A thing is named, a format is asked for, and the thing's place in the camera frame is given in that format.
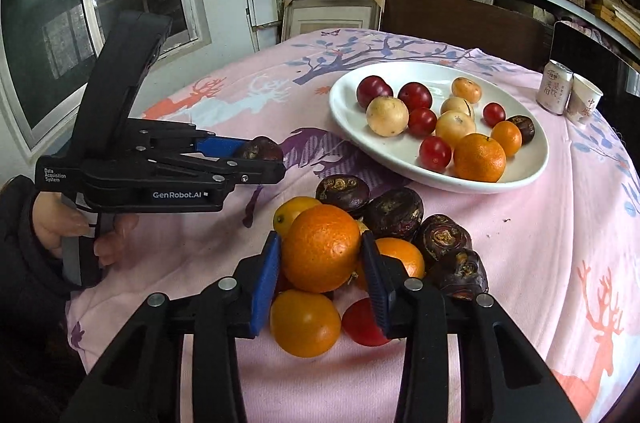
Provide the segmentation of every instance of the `human hand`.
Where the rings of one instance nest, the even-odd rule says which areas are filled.
[[[62,259],[62,237],[80,237],[90,231],[87,219],[63,204],[55,192],[41,192],[31,211],[33,231],[40,243],[57,259]],[[113,231],[94,242],[94,253],[100,264],[108,266],[122,257],[125,240],[138,224],[135,213],[124,213],[115,218]]]

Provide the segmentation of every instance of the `white plate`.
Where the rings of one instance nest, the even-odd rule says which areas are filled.
[[[529,116],[536,127],[536,135],[531,143],[522,147],[513,158],[508,159],[504,174],[497,183],[479,183],[454,177],[453,163],[449,164],[444,174],[421,168],[417,159],[420,140],[408,132],[385,138],[375,134],[367,125],[366,114],[356,102],[356,89],[358,84],[370,74],[384,78],[394,90],[394,96],[398,96],[400,88],[405,83],[423,83],[431,91],[433,96],[431,108],[438,117],[442,102],[450,96],[451,82],[459,76],[464,76],[478,83],[482,88],[482,99],[474,106],[478,132],[483,134],[491,132],[482,120],[482,109],[487,103],[495,101],[504,107],[507,118],[516,114]],[[329,107],[334,119],[349,139],[377,162],[418,183],[450,192],[496,194],[526,186],[542,174],[549,158],[549,145],[545,132],[523,104],[493,83],[451,67],[423,62],[384,62],[360,67],[348,72],[335,83],[329,95]]]

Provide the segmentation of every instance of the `tablecloth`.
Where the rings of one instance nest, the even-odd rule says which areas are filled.
[[[328,92],[348,70],[390,60],[446,64],[499,85],[545,129],[546,171],[526,188],[476,196],[411,183],[373,162],[331,120]],[[143,117],[193,122],[225,136],[269,136],[282,144],[286,177],[273,186],[238,186],[220,213],[142,215],[124,259],[69,304],[70,344],[91,369],[148,294],[193,295],[231,274],[240,259],[261,250],[280,204],[312,195],[327,175],[353,173],[374,196],[410,186],[421,195],[425,215],[445,213],[468,229],[492,294],[545,358],[583,420],[599,421],[640,362],[640,311],[633,308],[640,298],[640,183],[602,116],[578,130],[537,106],[540,78],[477,49],[341,29],[296,37],[166,98]],[[363,295],[341,288],[338,311]],[[184,380],[190,352],[187,340]],[[287,355],[268,329],[256,340],[239,340],[249,421],[393,421],[403,355],[404,342],[370,349],[345,335],[314,359]],[[181,406],[188,422],[185,383]],[[460,383],[454,374],[450,385],[449,420],[455,423]]]

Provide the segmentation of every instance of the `screw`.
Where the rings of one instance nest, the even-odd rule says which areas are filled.
[[[476,297],[476,302],[483,308],[490,308],[494,305],[494,298],[488,293],[481,293]]]
[[[146,303],[153,308],[157,308],[164,304],[164,295],[162,293],[152,293],[146,299]]]
[[[222,289],[222,291],[231,291],[235,289],[237,285],[238,281],[233,277],[221,278],[220,281],[218,281],[218,287]]]
[[[422,289],[422,281],[419,278],[410,277],[404,281],[404,287],[409,291],[420,291]]]

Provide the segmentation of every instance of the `beverage can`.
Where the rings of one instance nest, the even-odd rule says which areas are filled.
[[[573,79],[574,73],[568,67],[555,60],[549,60],[542,73],[542,82],[536,95],[539,106],[551,114],[561,116],[571,94]]]

